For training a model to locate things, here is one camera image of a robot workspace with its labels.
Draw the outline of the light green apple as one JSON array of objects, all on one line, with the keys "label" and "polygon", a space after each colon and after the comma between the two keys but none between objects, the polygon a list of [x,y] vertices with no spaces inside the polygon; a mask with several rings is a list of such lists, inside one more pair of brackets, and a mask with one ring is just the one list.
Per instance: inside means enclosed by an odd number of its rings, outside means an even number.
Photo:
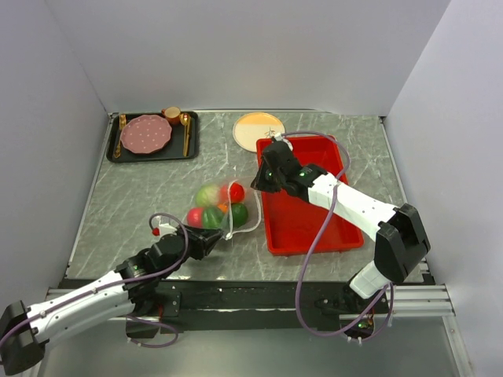
[{"label": "light green apple", "polygon": [[198,207],[216,206],[220,200],[220,188],[215,184],[203,185],[195,196]]}]

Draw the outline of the green bell pepper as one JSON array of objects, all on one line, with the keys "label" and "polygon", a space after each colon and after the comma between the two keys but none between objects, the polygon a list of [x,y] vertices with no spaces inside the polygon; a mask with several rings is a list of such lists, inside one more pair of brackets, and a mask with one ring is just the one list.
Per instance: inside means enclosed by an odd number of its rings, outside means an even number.
[{"label": "green bell pepper", "polygon": [[204,208],[201,224],[205,229],[219,229],[224,218],[224,213],[216,206]]}]

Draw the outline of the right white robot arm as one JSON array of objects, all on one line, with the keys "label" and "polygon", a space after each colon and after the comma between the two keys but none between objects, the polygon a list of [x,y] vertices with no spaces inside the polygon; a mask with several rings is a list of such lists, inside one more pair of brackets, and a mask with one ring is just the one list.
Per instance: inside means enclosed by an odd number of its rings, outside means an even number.
[{"label": "right white robot arm", "polygon": [[362,230],[375,243],[373,260],[350,279],[344,304],[361,313],[372,296],[389,283],[400,284],[431,250],[418,210],[405,203],[396,207],[346,185],[327,170],[301,165],[291,143],[274,138],[261,153],[252,188],[284,191],[305,203],[323,208]]}]

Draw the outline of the gold spoon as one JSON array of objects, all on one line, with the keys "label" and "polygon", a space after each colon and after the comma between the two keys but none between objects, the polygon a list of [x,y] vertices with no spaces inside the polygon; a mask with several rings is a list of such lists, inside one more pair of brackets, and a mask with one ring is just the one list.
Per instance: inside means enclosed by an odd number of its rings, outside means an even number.
[{"label": "gold spoon", "polygon": [[189,154],[189,139],[191,132],[192,118],[189,113],[182,113],[180,115],[180,123],[184,126],[184,146],[183,156],[187,157]]}]

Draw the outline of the orange cup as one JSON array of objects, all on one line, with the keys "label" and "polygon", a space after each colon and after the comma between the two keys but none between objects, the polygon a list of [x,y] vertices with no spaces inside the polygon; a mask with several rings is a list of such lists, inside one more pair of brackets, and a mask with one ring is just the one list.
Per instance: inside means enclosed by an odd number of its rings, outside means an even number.
[{"label": "orange cup", "polygon": [[171,124],[177,125],[180,123],[181,109],[178,107],[168,107],[161,110],[162,116]]}]

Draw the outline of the red apple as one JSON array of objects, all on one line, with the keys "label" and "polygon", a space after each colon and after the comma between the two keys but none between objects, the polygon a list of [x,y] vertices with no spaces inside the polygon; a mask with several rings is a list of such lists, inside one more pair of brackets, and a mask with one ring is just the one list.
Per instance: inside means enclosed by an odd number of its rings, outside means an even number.
[{"label": "red apple", "polygon": [[194,207],[191,208],[186,215],[186,223],[187,225],[195,228],[203,227],[203,207]]}]

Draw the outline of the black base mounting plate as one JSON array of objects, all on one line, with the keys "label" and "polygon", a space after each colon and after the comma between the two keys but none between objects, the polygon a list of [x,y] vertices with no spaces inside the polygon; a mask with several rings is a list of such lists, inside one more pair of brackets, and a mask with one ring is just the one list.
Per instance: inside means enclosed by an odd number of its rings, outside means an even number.
[{"label": "black base mounting plate", "polygon": [[[299,328],[296,283],[265,281],[164,280],[136,310],[180,331]],[[303,320],[314,330],[339,330],[370,303],[345,283],[305,282],[300,293]]]}]

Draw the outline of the beige round plate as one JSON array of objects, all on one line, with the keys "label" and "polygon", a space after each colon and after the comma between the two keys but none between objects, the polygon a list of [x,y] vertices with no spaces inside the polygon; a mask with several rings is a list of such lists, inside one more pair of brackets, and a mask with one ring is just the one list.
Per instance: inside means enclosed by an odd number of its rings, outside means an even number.
[{"label": "beige round plate", "polygon": [[234,123],[233,139],[244,150],[257,152],[258,140],[284,132],[285,126],[276,116],[266,112],[251,112],[242,115]]}]

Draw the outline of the green lime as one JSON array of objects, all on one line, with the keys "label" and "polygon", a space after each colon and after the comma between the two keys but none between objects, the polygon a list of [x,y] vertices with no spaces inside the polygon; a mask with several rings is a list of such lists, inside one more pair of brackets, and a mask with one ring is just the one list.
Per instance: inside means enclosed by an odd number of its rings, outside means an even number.
[{"label": "green lime", "polygon": [[244,203],[232,203],[231,214],[233,218],[233,226],[240,228],[248,221],[248,208]]}]

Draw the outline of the pink dotted plate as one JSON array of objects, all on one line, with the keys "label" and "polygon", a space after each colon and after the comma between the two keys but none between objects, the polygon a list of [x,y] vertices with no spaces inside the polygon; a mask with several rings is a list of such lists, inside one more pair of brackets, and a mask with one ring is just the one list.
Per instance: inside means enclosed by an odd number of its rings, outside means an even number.
[{"label": "pink dotted plate", "polygon": [[159,115],[141,115],[132,119],[120,135],[122,146],[137,155],[149,155],[163,149],[171,140],[172,126]]}]

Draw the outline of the clear zip top bag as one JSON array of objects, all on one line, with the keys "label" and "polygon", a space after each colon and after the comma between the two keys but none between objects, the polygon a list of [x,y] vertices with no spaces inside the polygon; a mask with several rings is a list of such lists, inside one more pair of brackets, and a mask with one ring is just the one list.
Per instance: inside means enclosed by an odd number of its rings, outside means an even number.
[{"label": "clear zip top bag", "polygon": [[263,220],[259,194],[249,176],[224,177],[200,185],[185,215],[197,229],[220,230],[226,240],[255,231]]}]

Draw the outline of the aluminium rail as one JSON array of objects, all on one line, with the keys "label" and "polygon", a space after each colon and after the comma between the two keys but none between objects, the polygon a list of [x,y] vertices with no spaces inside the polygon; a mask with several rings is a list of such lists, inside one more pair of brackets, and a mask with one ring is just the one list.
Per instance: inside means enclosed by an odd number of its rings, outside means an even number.
[{"label": "aluminium rail", "polygon": [[[453,317],[455,311],[444,287],[396,287],[394,289],[393,317]],[[70,293],[71,289],[49,289],[46,301]],[[203,309],[218,313],[233,313],[251,309]]]}]

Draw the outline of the red tomato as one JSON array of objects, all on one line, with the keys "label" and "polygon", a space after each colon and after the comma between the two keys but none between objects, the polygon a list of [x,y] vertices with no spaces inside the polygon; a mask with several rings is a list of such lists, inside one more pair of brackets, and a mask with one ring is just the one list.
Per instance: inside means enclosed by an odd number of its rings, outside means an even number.
[{"label": "red tomato", "polygon": [[223,185],[219,192],[220,202],[241,203],[245,198],[244,187],[234,182],[230,185]]}]

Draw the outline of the gold fork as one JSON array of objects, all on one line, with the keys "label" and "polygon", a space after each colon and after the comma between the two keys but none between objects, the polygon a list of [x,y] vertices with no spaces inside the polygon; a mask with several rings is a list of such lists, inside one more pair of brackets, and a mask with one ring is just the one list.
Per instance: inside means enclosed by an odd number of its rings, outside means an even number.
[{"label": "gold fork", "polygon": [[115,146],[114,152],[113,152],[113,158],[118,159],[121,156],[121,135],[123,132],[124,127],[127,124],[127,116],[125,114],[120,114],[119,115],[119,129],[117,133],[117,144]]}]

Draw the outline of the orange fruit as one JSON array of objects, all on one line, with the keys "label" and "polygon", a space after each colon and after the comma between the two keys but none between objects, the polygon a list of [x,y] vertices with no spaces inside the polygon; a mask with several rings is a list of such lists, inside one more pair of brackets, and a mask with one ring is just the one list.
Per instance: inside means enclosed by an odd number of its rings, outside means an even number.
[{"label": "orange fruit", "polygon": [[226,214],[226,213],[228,212],[228,210],[229,210],[229,207],[228,207],[228,205],[227,205],[227,204],[225,204],[225,203],[220,203],[220,204],[218,205],[218,209],[219,209],[222,213]]}]

